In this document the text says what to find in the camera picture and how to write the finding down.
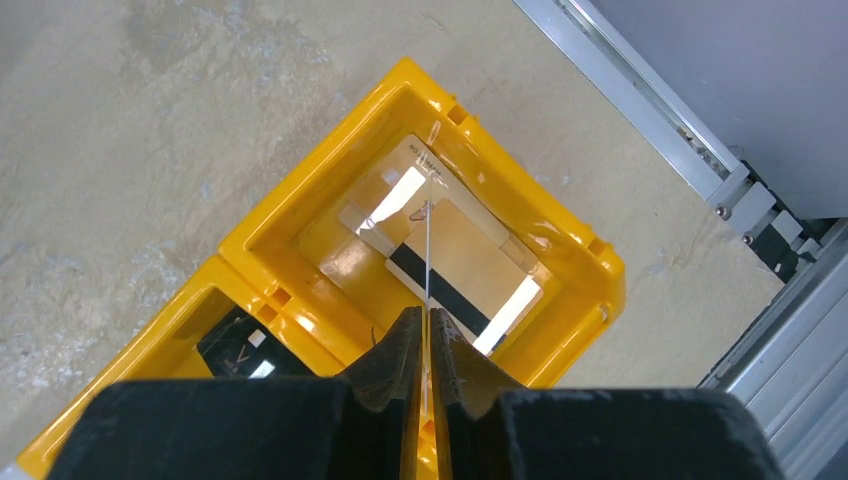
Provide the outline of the gold card black stripe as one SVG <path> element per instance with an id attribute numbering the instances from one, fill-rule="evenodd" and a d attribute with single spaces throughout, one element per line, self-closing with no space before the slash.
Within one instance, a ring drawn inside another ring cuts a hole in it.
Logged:
<path id="1" fill-rule="evenodd" d="M 436 436 L 436 427 L 435 427 L 435 399 L 434 399 L 434 391 L 433 391 L 433 373 L 432 373 L 432 347 L 431 347 L 431 220 L 432 220 L 432 209 L 433 209 L 433 176 L 436 173 L 435 167 L 428 167 L 427 177 L 426 177 L 426 187 L 425 191 L 427 193 L 427 198 L 425 201 L 425 210 L 424 210 L 424 222 L 425 222 L 425 270 L 424 270 L 424 292 L 425 292 L 425 300 L 424 300 L 424 318 L 423 318 L 423 326 L 422 326 L 422 400 L 424 414 L 422 416 L 422 426 L 421 432 L 427 434 L 427 452 L 431 455 L 432 460 L 432 469 L 434 471 L 434 478 L 439 478 L 439 463 L 438 463 L 438 451 L 437 451 L 437 436 Z"/>

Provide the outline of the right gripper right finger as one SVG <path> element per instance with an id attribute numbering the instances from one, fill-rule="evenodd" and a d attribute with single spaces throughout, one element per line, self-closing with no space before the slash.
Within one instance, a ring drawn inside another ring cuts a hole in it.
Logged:
<path id="1" fill-rule="evenodd" d="M 443 479 L 780 479 L 752 414 L 715 389 L 532 389 L 429 314 Z"/>

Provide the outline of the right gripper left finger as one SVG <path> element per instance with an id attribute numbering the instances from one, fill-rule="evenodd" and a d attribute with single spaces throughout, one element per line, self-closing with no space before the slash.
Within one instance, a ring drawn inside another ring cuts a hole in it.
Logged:
<path id="1" fill-rule="evenodd" d="M 127 381 L 74 425 L 52 479 L 412 479 L 423 311 L 332 377 Z"/>

